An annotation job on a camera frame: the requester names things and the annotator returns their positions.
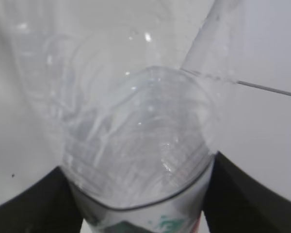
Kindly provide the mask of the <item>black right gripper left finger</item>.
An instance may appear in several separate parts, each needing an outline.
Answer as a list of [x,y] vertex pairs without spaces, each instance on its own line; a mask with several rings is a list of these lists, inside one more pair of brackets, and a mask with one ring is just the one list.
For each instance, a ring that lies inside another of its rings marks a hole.
[[0,233],[79,233],[82,222],[59,167],[0,205]]

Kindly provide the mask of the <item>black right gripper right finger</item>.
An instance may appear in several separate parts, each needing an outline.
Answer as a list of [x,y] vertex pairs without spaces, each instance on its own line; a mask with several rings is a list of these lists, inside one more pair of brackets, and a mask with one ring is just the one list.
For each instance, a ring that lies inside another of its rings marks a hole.
[[291,233],[291,201],[215,156],[203,212],[211,233]]

